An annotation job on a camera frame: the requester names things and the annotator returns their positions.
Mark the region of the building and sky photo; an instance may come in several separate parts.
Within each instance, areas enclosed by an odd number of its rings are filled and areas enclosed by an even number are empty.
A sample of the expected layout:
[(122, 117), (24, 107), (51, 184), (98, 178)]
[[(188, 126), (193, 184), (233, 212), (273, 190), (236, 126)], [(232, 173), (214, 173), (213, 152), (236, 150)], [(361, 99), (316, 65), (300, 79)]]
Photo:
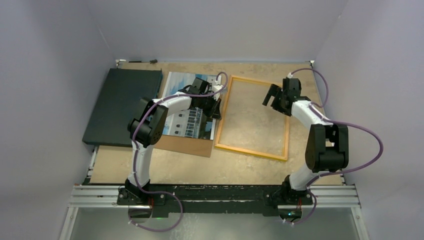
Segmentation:
[[(195, 78), (200, 78), (212, 84), (216, 76), (210, 74), (170, 72), (163, 90), (163, 96), (167, 97), (176, 94), (183, 87), (193, 84)], [(215, 119), (207, 117), (199, 108), (192, 108), (168, 116), (162, 134), (175, 137), (213, 140), (215, 126)]]

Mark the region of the yellow picture frame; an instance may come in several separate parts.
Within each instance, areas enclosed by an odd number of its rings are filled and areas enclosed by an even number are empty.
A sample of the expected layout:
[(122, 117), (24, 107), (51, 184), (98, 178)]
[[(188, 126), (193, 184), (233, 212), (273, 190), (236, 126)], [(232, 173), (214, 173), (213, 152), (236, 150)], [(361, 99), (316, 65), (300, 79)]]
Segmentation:
[(223, 104), (222, 104), (221, 120), (217, 124), (217, 130), (215, 131), (215, 135), (214, 135), (214, 147), (217, 148), (217, 149), (231, 151), (231, 152), (235, 152), (235, 153), (239, 153), (239, 154), (247, 154), (247, 155), (260, 157), (260, 158), (266, 158), (266, 159), (282, 161), (282, 162), (288, 161), (288, 159), (289, 159), (289, 138), (290, 138), (290, 136), (289, 136), (289, 133), (290, 133), (290, 118), (288, 116), (286, 116), (285, 119), (284, 119), (284, 132), (283, 132), (284, 143), (282, 145), (282, 154), (281, 155), (265, 153), (265, 152), (260, 152), (260, 151), (255, 151), (255, 150), (251, 150), (251, 149), (235, 147), (235, 146), (230, 146), (230, 145), (225, 145), (225, 144), (220, 143), (223, 127), (225, 125), (225, 120), (226, 120), (225, 115), (226, 115), (228, 103), (229, 103), (229, 100), (230, 100), (231, 88), (232, 88), (232, 84), (234, 82), (244, 82), (244, 83), (261, 85), (261, 86), (270, 86), (272, 84), (271, 82), (262, 81), (262, 80), (258, 80), (258, 79), (247, 78), (247, 77), (236, 76), (236, 75), (230, 75), (230, 77), (228, 79), (228, 84), (227, 84), (227, 93), (225, 95), (225, 98), (224, 98)]

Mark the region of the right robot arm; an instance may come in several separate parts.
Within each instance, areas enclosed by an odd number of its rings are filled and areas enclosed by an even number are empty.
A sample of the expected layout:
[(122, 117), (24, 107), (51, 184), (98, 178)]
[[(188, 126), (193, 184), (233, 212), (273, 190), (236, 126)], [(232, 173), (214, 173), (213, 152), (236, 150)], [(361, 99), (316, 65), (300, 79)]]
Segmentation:
[(305, 197), (308, 187), (321, 174), (335, 173), (349, 163), (349, 130), (345, 124), (331, 123), (307, 96), (301, 95), (297, 78), (284, 78), (282, 86), (271, 84), (262, 102), (273, 110), (298, 119), (308, 130), (305, 164), (288, 175), (277, 196), (288, 204)]

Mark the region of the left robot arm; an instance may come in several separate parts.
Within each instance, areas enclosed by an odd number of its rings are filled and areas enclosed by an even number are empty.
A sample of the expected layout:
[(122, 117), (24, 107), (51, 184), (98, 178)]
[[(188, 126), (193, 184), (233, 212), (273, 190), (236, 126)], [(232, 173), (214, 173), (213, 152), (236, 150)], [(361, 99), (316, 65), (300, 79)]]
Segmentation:
[(124, 189), (138, 205), (149, 199), (150, 162), (153, 149), (160, 140), (168, 116), (192, 108), (201, 109), (207, 117), (220, 119), (220, 93), (225, 91), (227, 83), (216, 78), (209, 83), (196, 78), (176, 93), (162, 98), (143, 97), (130, 120), (127, 130), (132, 144), (132, 169), (125, 181)]

